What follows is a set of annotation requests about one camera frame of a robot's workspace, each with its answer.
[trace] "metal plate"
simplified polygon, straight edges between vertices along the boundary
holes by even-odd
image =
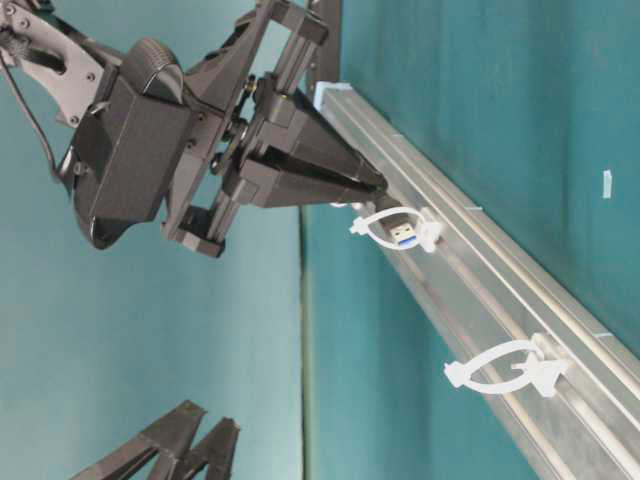
[[[640,478],[640,362],[355,91],[327,90],[322,112],[400,201],[444,223],[435,254],[385,253],[458,359],[542,333],[572,362],[553,399],[487,397],[538,475]],[[512,379],[510,364],[482,381]]]

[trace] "aluminum rail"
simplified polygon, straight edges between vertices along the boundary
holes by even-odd
[[[457,359],[542,334],[545,358],[570,361],[551,399],[485,397],[538,475],[640,479],[640,362],[355,91],[325,90],[322,113],[394,196],[445,225],[434,254],[385,253]],[[477,377],[510,380],[511,363]]]

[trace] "white tape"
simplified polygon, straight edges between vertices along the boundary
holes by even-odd
[[[348,83],[317,82],[316,94],[313,97],[313,106],[318,111],[322,110],[324,92],[327,90],[353,90],[353,87]]]
[[[603,187],[602,187],[602,198],[605,200],[611,199],[613,194],[613,174],[611,170],[605,170],[602,173],[603,176]]]

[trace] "black cable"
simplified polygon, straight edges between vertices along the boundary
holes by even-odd
[[[56,167],[55,155],[53,154],[53,150],[51,149],[51,144],[47,139],[47,135],[44,133],[44,130],[42,130],[42,127],[38,123],[38,120],[36,120],[36,117],[33,115],[33,112],[31,111],[31,109],[29,108],[29,105],[24,99],[22,92],[20,92],[20,88],[18,87],[18,84],[13,78],[13,75],[9,71],[9,67],[7,67],[7,64],[5,63],[1,52],[0,52],[0,67],[2,69],[2,73],[4,73],[4,76],[7,79],[7,83],[9,84],[9,88],[11,89],[11,92],[13,93],[13,95],[16,97],[16,100],[18,101],[18,105],[20,105],[20,108],[22,109],[25,116],[27,117],[27,120],[29,120],[29,123],[31,124],[31,127],[36,132],[36,135],[38,135],[38,139],[40,140],[40,143],[42,144],[42,148],[44,149],[44,153],[47,157],[47,162],[49,164],[49,173],[51,174],[51,177],[55,182],[60,182],[60,176],[58,175],[58,169]]]

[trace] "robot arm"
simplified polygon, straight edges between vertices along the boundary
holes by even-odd
[[[298,89],[329,33],[313,12],[263,1],[219,50],[184,71],[153,39],[126,54],[100,45],[57,18],[49,1],[0,5],[4,65],[36,79],[58,103],[58,120],[75,129],[52,171],[95,247],[153,221],[163,201],[166,237],[213,257],[242,205],[389,204],[384,177]],[[275,70],[256,79],[250,68],[271,21],[291,36]],[[250,97],[255,112],[246,121]],[[222,176],[222,187],[210,208],[194,206],[208,173]]]

